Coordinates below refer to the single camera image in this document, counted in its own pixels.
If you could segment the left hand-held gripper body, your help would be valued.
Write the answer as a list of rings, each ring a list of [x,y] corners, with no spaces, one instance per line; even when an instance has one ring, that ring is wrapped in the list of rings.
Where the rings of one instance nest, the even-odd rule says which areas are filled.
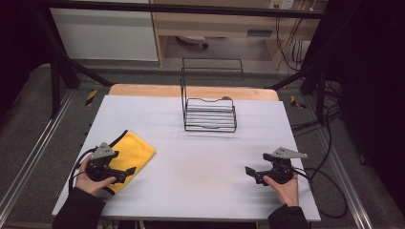
[[[118,151],[114,151],[107,143],[101,143],[90,155],[87,164],[86,174],[93,181],[102,181],[107,177],[117,177],[125,175],[124,171],[110,167],[110,163],[118,156]]]

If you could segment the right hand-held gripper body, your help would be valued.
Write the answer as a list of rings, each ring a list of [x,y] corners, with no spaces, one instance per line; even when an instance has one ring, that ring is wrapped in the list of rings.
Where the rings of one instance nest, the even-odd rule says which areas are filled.
[[[307,158],[305,153],[299,153],[284,147],[279,147],[273,153],[263,154],[263,159],[272,164],[269,171],[259,173],[259,177],[268,176],[279,184],[285,184],[293,178],[292,158]]]

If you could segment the yellow cloth with black trim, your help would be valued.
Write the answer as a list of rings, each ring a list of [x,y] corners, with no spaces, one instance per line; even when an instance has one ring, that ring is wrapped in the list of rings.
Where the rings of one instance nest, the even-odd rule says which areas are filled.
[[[155,149],[146,141],[131,131],[124,131],[110,147],[118,151],[118,156],[110,162],[110,167],[115,170],[126,172],[128,169],[136,168],[135,172],[127,176],[123,183],[116,182],[104,188],[104,190],[114,196],[121,191],[146,165],[155,153]]]

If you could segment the black wire rack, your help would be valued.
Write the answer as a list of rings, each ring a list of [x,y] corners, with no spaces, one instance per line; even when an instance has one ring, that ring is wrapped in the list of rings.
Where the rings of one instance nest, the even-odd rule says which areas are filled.
[[[235,133],[237,116],[233,97],[220,93],[192,95],[190,83],[195,81],[243,81],[241,59],[183,58],[181,60],[181,105],[183,128],[188,132]]]

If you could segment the person's right hand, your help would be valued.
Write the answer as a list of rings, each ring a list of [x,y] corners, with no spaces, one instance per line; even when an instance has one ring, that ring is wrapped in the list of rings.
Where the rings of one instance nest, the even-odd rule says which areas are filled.
[[[283,205],[295,207],[299,205],[298,178],[294,176],[285,184],[279,184],[274,179],[264,176],[263,180],[277,193]]]

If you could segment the person's left hand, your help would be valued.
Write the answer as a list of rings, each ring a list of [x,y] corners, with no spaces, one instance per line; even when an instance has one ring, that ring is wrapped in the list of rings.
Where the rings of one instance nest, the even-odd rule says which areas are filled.
[[[88,164],[90,158],[91,158],[90,156],[87,156],[82,161],[80,168],[79,168],[79,174],[76,177],[75,186],[78,189],[80,189],[90,195],[95,196],[101,189],[112,184],[116,180],[116,178],[107,177],[107,178],[103,179],[102,181],[91,180],[86,174],[86,168],[87,168],[87,164]]]

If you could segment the yellow black tape marker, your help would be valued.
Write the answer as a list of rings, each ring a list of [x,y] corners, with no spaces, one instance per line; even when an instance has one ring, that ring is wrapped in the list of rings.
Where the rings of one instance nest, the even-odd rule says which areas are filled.
[[[305,104],[298,103],[294,95],[290,96],[290,105],[292,107],[298,107],[300,109],[306,109],[307,108],[307,106]]]
[[[91,104],[93,103],[93,101],[94,101],[94,99],[96,97],[96,94],[97,94],[97,90],[91,90],[90,91],[90,93],[89,93],[89,95],[88,95],[88,97],[86,99],[85,106],[91,106]]]

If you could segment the black curtain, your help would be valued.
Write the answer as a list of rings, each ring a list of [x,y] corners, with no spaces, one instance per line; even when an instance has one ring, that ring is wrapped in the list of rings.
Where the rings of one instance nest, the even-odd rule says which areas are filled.
[[[329,0],[307,58],[335,40],[326,78],[341,100],[357,147],[405,215],[405,0]]]

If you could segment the white cabinet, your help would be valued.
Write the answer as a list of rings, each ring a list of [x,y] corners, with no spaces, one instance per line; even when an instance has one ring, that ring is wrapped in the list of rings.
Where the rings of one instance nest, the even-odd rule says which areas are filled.
[[[158,60],[150,13],[64,9],[51,12],[71,58]]]

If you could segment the white chair base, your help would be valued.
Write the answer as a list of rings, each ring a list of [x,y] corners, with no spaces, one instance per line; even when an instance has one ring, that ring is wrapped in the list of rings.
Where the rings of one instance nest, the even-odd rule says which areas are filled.
[[[194,44],[194,45],[201,45],[204,49],[207,49],[209,45],[206,43],[206,40],[203,36],[178,36],[183,42]]]

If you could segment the wooden desk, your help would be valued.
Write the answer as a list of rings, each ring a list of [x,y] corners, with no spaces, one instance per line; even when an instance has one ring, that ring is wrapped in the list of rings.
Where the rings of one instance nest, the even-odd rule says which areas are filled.
[[[276,10],[268,7],[270,0],[149,0],[152,4],[214,6]],[[323,0],[294,0],[291,10],[323,10]],[[240,17],[207,14],[152,14],[160,63],[164,62],[166,40],[169,36],[205,36],[259,38],[265,41],[273,67],[287,64],[292,43],[310,41],[318,28],[317,19]]]

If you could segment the white power socket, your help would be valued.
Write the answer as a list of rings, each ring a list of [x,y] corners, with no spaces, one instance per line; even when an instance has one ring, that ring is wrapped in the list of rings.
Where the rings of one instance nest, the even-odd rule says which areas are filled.
[[[294,0],[270,0],[268,7],[276,10],[290,10]]]

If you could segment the aluminium rail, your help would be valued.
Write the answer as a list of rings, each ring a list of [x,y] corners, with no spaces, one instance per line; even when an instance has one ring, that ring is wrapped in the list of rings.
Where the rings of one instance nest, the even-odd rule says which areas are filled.
[[[329,162],[338,183],[347,198],[347,203],[351,211],[352,217],[358,229],[373,229],[373,224],[362,204],[362,201],[357,194],[354,185],[347,173],[341,159],[339,158],[336,150],[334,149],[331,137],[326,129],[321,129],[319,135],[322,138],[324,146],[329,152]]]
[[[40,137],[37,139],[35,145],[31,149],[28,158],[25,160],[23,166],[13,180],[11,187],[8,189],[5,196],[0,201],[0,225],[4,224],[7,220],[7,217],[9,216],[13,206],[15,205],[15,202],[18,200],[26,183],[30,179],[32,171],[42,157],[50,140],[53,137],[54,132],[59,126],[60,121],[68,110],[74,95],[75,90],[68,90],[65,93],[61,101],[61,108],[56,113],[56,115],[48,121],[44,131],[41,133]]]

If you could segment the black metal frame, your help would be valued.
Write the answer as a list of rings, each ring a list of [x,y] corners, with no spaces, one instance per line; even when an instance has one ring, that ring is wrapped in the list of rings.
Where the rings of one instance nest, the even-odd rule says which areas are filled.
[[[298,18],[298,19],[330,19],[336,16],[334,12],[310,11],[310,10],[260,10],[253,8],[214,7],[214,6],[191,6],[173,4],[141,4],[121,2],[97,2],[97,1],[70,1],[70,0],[32,0],[30,4],[33,17],[38,28],[44,34],[43,40],[47,42],[49,54],[52,57],[52,69],[59,66],[62,68],[62,78],[70,88],[77,88],[78,78],[74,70],[86,74],[95,82],[111,87],[114,85],[107,79],[93,73],[78,62],[74,61],[62,47],[58,40],[57,29],[50,26],[51,19],[45,17],[48,9],[64,10],[103,10],[103,11],[130,11],[130,12],[156,12],[176,14],[211,14],[232,15],[240,17],[273,17],[273,18]]]

